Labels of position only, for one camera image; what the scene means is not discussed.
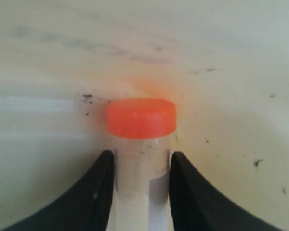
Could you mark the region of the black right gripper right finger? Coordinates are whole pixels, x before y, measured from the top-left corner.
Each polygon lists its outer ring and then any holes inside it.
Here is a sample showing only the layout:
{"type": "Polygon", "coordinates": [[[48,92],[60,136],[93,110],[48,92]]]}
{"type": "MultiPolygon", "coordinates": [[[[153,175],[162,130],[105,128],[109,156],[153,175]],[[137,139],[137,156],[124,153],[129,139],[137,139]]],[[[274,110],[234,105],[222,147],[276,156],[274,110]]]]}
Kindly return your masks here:
{"type": "Polygon", "coordinates": [[[176,231],[276,231],[213,187],[179,151],[171,157],[170,209],[176,231]]]}

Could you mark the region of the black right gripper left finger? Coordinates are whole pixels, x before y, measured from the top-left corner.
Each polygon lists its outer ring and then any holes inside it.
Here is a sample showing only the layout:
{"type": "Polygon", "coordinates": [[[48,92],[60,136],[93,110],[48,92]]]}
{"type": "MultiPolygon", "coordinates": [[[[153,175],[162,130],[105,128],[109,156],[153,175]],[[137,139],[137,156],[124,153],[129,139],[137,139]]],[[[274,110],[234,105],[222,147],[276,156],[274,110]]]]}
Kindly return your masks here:
{"type": "Polygon", "coordinates": [[[105,231],[114,189],[114,155],[102,151],[68,191],[8,231],[105,231]]]}

